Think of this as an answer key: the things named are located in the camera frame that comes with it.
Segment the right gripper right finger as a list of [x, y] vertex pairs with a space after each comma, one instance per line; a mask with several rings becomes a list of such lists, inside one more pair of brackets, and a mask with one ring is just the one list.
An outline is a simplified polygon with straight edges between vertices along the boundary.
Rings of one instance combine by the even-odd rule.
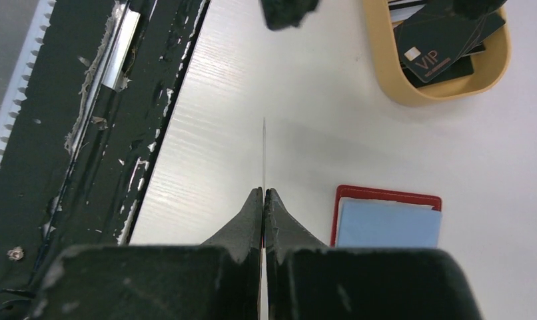
[[264, 206], [270, 319], [481, 319], [464, 272], [439, 249], [337, 249]]

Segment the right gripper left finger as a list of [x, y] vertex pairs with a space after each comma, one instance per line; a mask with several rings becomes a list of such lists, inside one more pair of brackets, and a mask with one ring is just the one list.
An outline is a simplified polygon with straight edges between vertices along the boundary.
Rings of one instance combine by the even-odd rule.
[[76, 245], [48, 268], [30, 319], [258, 319], [263, 190], [200, 245]]

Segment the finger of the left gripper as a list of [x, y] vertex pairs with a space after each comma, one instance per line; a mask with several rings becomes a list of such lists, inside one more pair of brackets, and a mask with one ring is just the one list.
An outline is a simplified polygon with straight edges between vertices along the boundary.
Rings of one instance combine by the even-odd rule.
[[265, 24], [271, 31], [300, 27], [304, 17], [316, 11], [319, 0], [260, 0]]
[[490, 15], [501, 8], [507, 0], [453, 0], [452, 12], [469, 20]]

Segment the wooden tray with cards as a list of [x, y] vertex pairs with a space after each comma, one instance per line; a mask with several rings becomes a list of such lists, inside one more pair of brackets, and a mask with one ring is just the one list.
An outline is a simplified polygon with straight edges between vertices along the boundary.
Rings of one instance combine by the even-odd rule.
[[503, 6], [476, 20], [452, 12], [453, 1], [421, 1], [398, 21], [403, 1], [363, 1], [374, 72], [387, 97], [425, 106], [491, 89], [507, 70], [511, 41]]

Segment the red card holder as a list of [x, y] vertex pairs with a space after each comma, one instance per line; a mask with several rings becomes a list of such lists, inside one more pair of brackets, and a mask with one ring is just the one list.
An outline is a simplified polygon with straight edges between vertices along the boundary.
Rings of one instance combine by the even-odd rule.
[[438, 196], [339, 185], [330, 246], [435, 248], [441, 222]]

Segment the thin card seen edge-on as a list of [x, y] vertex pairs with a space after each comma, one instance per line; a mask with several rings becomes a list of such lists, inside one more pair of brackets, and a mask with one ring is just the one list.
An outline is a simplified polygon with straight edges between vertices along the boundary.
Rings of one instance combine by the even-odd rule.
[[[267, 138], [267, 122], [266, 117], [263, 117], [263, 130], [262, 130], [262, 189], [263, 199], [266, 195], [266, 138]], [[262, 280], [261, 280], [261, 317], [260, 319], [269, 319], [269, 304], [268, 304], [268, 284], [267, 284], [267, 258], [265, 248], [265, 236], [263, 236], [263, 252], [262, 256]]]

